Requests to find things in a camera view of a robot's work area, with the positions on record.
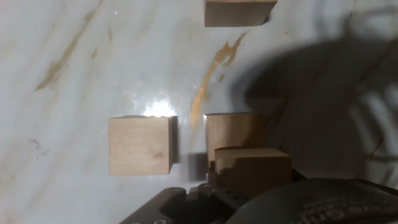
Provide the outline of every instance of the screw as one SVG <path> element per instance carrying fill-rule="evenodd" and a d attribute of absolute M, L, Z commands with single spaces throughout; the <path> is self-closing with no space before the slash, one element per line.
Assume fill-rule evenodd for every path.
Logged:
<path fill-rule="evenodd" d="M 154 222 L 154 224 L 166 224 L 166 220 L 157 220 Z"/>

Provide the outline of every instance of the wooden cube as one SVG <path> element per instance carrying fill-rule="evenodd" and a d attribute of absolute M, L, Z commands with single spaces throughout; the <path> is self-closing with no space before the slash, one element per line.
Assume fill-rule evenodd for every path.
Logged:
<path fill-rule="evenodd" d="M 276 149 L 217 149 L 216 186 L 249 198 L 292 181 L 292 160 Z"/>
<path fill-rule="evenodd" d="M 205 0 L 205 27 L 259 26 L 277 0 Z"/>
<path fill-rule="evenodd" d="M 172 166 L 171 119 L 109 119 L 109 174 L 165 175 Z"/>
<path fill-rule="evenodd" d="M 214 150 L 229 147 L 266 146 L 265 119 L 262 114 L 231 113 L 206 115 L 206 145 L 210 171 L 214 169 Z"/>

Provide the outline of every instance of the orange stain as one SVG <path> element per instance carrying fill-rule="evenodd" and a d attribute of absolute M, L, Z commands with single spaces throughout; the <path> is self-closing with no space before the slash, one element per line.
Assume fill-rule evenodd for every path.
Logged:
<path fill-rule="evenodd" d="M 211 75 L 214 73 L 214 71 L 217 69 L 217 67 L 224 62 L 224 60 L 228 56 L 229 56 L 229 59 L 227 62 L 224 63 L 223 67 L 227 67 L 227 66 L 231 65 L 232 61 L 235 59 L 235 55 L 236 55 L 236 52 L 238 51 L 238 47 L 241 44 L 241 41 L 246 34 L 247 34 L 247 32 L 241 34 L 240 38 L 235 42 L 235 44 L 232 47 L 229 46 L 228 41 L 227 41 L 227 43 L 225 43 L 224 47 L 222 49 L 220 49 L 214 56 L 214 59 L 209 66 L 209 70 L 207 71 L 205 79 L 204 79 L 203 83 L 201 84 L 197 95 L 193 99 L 193 104 L 191 107 L 191 114 L 190 114 L 192 128 L 195 127 L 195 124 L 197 123 L 197 121 L 199 120 L 199 118 L 201 116 L 200 107 L 201 107 L 203 100 L 205 100 L 207 97 L 206 89 L 207 89 L 208 82 L 209 82 Z"/>

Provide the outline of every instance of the marble table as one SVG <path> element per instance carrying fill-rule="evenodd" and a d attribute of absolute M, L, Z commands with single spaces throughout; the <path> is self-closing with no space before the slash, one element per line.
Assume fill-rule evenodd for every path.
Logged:
<path fill-rule="evenodd" d="M 164 188 L 197 186 L 205 181 L 203 114 L 255 111 L 241 94 L 248 71 L 341 38 L 351 16 L 394 6 L 280 0 L 263 26 L 204 28 L 201 0 L 0 0 L 0 223 L 117 223 Z M 254 98 L 271 108 L 284 101 Z M 178 116 L 169 175 L 109 176 L 108 118 L 124 115 Z M 283 145 L 310 177 L 362 172 L 341 151 L 320 164 L 294 153 L 294 140 L 278 141 L 270 146 Z"/>

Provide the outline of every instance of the light wooden block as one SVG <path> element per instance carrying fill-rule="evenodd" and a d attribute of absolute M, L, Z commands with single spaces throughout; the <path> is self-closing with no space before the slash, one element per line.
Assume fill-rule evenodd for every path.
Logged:
<path fill-rule="evenodd" d="M 109 119 L 109 174 L 166 175 L 172 166 L 171 119 Z"/>
<path fill-rule="evenodd" d="M 205 0 L 205 27 L 259 26 L 277 0 Z"/>
<path fill-rule="evenodd" d="M 205 119 L 210 171 L 214 169 L 214 150 L 216 149 L 228 147 L 264 148 L 266 146 L 266 122 L 262 114 L 208 114 Z"/>
<path fill-rule="evenodd" d="M 216 186 L 249 198 L 292 181 L 292 160 L 277 149 L 217 149 Z"/>

